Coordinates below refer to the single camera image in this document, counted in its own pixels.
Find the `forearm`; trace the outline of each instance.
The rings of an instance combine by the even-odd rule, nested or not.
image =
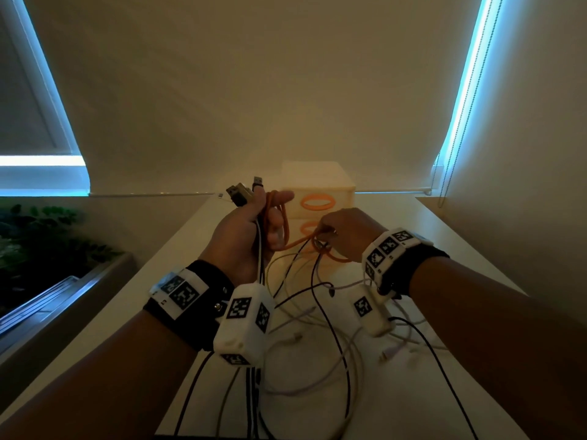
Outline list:
[[[447,258],[410,295],[461,365],[532,438],[587,435],[587,330]]]
[[[195,356],[141,311],[3,423],[0,438],[151,438]]]

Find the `black wrist strap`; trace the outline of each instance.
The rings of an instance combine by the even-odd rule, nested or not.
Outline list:
[[[175,320],[153,298],[149,299],[143,310],[161,321],[195,351],[212,351],[212,343],[219,326],[216,318],[224,315],[234,286],[222,270],[206,261],[197,260],[187,269],[206,283],[209,287],[206,292]]]
[[[383,273],[383,280],[379,293],[387,295],[394,291],[396,295],[410,295],[410,281],[418,267],[428,258],[442,256],[450,258],[446,252],[437,249],[436,247],[419,244],[415,247],[409,248],[401,255],[389,269]]]

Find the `white table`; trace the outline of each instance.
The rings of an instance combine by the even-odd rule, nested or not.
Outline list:
[[[454,260],[517,288],[414,195],[357,194],[355,205],[388,228],[402,226],[412,229],[433,240]],[[173,268],[192,262],[209,241],[216,224],[232,208],[232,204],[224,199],[209,199],[2,414],[0,422],[133,317],[146,302],[151,285]],[[269,276],[271,283],[281,281],[283,266],[287,263],[286,258],[272,269]],[[291,282],[290,290],[307,287],[309,272],[310,268],[302,270]],[[360,267],[347,264],[335,270],[326,268],[322,277],[335,284],[346,284],[361,278]],[[333,299],[325,288],[319,289],[316,294],[334,325],[349,334],[359,327],[342,291]],[[305,309],[312,305],[313,300],[307,293],[300,296],[297,303]],[[404,306],[414,319],[420,316],[409,299],[404,300]],[[429,328],[426,330],[434,336]],[[303,331],[304,339],[300,343],[280,348],[269,357],[267,374],[276,387],[293,388],[313,381],[330,369],[338,357],[330,331],[321,328],[308,331],[308,326],[295,322],[271,335],[271,340]],[[365,333],[357,337],[356,344],[362,352],[366,373],[359,405],[345,438],[470,439],[470,431],[459,407],[429,352],[419,350],[411,353],[404,348],[391,361],[379,363],[381,351],[397,343],[399,341],[390,337],[371,339]],[[204,356],[202,353],[198,355],[158,434],[172,434],[187,389]],[[527,438],[449,353],[439,352],[439,357],[480,438]],[[187,407],[181,435],[214,435],[221,400],[233,373],[234,369],[224,360],[213,357],[209,361]],[[244,437],[246,434],[244,376],[241,371],[228,399],[222,436]],[[287,398],[262,395],[260,407],[273,434],[277,438],[288,439],[327,438],[334,426],[341,422],[345,408],[346,380],[342,368],[337,376],[340,377],[337,382],[308,396]]]

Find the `hand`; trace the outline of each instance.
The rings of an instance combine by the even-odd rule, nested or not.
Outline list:
[[[322,216],[318,231],[319,240],[351,261],[361,262],[367,246],[387,229],[358,208],[343,208]]]
[[[267,266],[275,251],[283,243],[283,216],[275,208],[294,198],[293,191],[275,193],[269,209],[267,246],[263,248],[264,265]],[[208,246],[199,259],[218,267],[228,276],[232,284],[252,283],[257,278],[257,257],[259,248],[257,240],[257,216],[265,209],[267,194],[261,186],[255,187],[253,200],[227,214],[218,224]]]

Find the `left hand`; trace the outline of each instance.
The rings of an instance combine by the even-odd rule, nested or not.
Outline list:
[[[269,210],[269,228],[267,245],[263,247],[264,265],[267,266],[275,251],[280,250],[283,243],[283,216],[275,208],[294,198],[293,191],[279,191],[273,196]],[[257,216],[265,209],[267,194],[261,186],[255,187],[253,200],[227,214],[218,224],[208,246],[199,259],[215,265],[228,276],[232,284],[252,283],[257,278],[258,246]]]

